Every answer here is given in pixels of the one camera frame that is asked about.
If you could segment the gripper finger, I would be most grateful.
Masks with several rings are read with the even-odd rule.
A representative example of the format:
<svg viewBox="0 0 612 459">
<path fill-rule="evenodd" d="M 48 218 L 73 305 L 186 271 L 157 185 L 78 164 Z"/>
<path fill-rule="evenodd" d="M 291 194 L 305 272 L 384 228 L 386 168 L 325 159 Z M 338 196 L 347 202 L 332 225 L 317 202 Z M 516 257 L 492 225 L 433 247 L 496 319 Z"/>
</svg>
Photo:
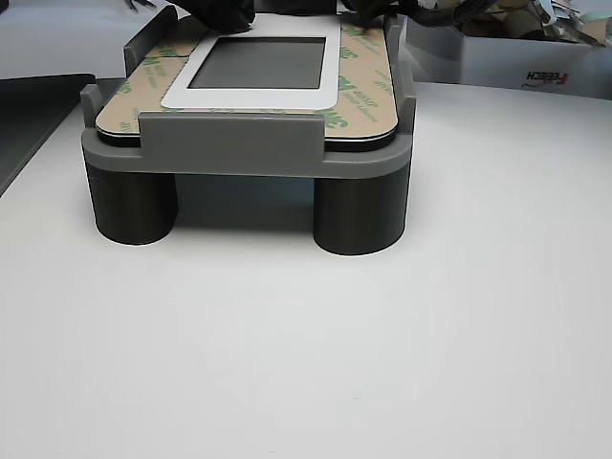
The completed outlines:
<svg viewBox="0 0 612 459">
<path fill-rule="evenodd" d="M 346 21 L 364 31 L 379 24 L 379 17 L 395 14 L 399 3 L 391 0 L 340 0 L 346 8 Z"/>
<path fill-rule="evenodd" d="M 255 18 L 253 0 L 184 0 L 179 7 L 220 33 L 247 31 Z"/>
</svg>

